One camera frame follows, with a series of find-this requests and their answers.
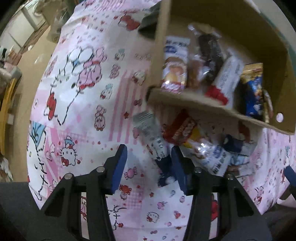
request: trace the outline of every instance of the hello kitty tablecloth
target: hello kitty tablecloth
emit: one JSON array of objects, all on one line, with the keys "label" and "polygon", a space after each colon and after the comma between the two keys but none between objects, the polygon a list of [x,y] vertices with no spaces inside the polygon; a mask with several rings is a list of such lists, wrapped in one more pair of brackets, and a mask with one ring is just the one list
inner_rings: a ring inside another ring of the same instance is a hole
[{"label": "hello kitty tablecloth", "polygon": [[[178,108],[147,106],[145,73],[153,41],[137,28],[151,0],[88,0],[75,8],[41,79],[32,106],[27,142],[28,183],[42,207],[68,172],[87,174],[113,156],[119,144],[128,160],[119,189],[107,196],[116,240],[182,240],[192,197],[178,182],[159,188],[160,171],[133,128],[132,116],[155,113],[170,124]],[[261,213],[288,186],[283,169],[295,162],[295,136],[248,126],[227,117],[191,113],[207,135],[229,133],[257,141],[250,157],[255,174],[240,178]],[[82,194],[82,232],[87,237],[87,197]],[[212,229],[216,235],[218,201],[213,195]]]}]

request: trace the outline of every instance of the tablecloth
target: tablecloth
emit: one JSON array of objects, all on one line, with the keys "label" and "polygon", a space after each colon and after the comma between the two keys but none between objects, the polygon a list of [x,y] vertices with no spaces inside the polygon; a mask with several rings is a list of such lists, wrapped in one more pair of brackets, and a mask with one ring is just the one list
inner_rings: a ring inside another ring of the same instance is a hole
[{"label": "tablecloth", "polygon": [[[106,196],[116,240],[182,240],[192,202],[178,182],[158,187],[160,170],[133,128],[132,116],[144,110],[154,112],[162,125],[180,111],[145,102],[147,83],[141,76],[149,71],[154,43],[137,28],[156,2],[87,0],[78,5],[62,28],[31,110],[28,183],[39,208],[66,173],[87,174],[113,156],[119,144],[128,147],[120,187]],[[295,136],[202,111],[190,114],[213,140],[231,134],[258,142],[250,156],[255,173],[239,180],[264,213],[289,184],[283,169],[296,168]],[[87,220],[86,201],[83,194],[82,220]],[[215,214],[212,218],[215,227]],[[86,222],[82,230],[87,237]],[[210,237],[215,232],[212,228]]]}]

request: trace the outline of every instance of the teal edge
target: teal edge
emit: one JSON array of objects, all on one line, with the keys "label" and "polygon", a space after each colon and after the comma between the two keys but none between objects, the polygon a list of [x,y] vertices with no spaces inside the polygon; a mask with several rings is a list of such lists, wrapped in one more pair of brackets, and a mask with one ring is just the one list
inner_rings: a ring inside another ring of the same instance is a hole
[{"label": "teal edge", "polygon": [[[278,29],[273,22],[263,13],[261,13],[261,16],[274,28],[274,29]],[[288,52],[291,58],[291,62],[293,65],[293,70],[294,70],[294,75],[296,76],[296,53],[295,51],[292,49],[292,46],[290,45],[290,43],[286,40],[286,38],[284,37],[284,35],[281,33],[281,31],[278,31],[278,35],[281,39],[283,39],[285,41],[285,43],[289,46]]]}]

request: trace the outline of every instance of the metal bolt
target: metal bolt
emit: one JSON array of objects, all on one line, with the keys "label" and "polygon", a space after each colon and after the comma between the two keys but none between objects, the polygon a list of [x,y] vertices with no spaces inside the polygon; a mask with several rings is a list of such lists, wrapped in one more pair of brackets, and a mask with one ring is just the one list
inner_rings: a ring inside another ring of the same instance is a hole
[{"label": "metal bolt", "polygon": [[194,172],[195,173],[201,173],[202,169],[200,167],[196,167],[196,168],[194,168]]},{"label": "metal bolt", "polygon": [[65,179],[69,180],[73,177],[73,174],[72,173],[67,173],[65,176]]},{"label": "metal bolt", "polygon": [[228,180],[233,180],[233,178],[234,178],[232,174],[227,174],[226,177],[227,177]]},{"label": "metal bolt", "polygon": [[105,171],[105,168],[100,166],[96,169],[97,172],[101,173],[101,172],[104,172]]}]

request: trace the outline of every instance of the cardboard box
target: cardboard box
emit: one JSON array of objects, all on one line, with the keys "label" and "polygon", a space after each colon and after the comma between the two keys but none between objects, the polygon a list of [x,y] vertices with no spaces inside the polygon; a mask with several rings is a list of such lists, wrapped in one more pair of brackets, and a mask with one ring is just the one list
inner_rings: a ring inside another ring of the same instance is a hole
[{"label": "cardboard box", "polygon": [[[263,63],[263,86],[269,92],[274,116],[270,124],[227,109],[220,102],[185,90],[180,94],[161,91],[163,47],[168,35],[189,37],[192,22],[207,23],[247,48]],[[291,60],[284,43],[273,28],[243,0],[162,0],[158,19],[155,52],[147,78],[148,103],[175,105],[228,115],[258,126],[292,135],[296,123],[296,82]],[[283,121],[276,116],[283,114]]]}]

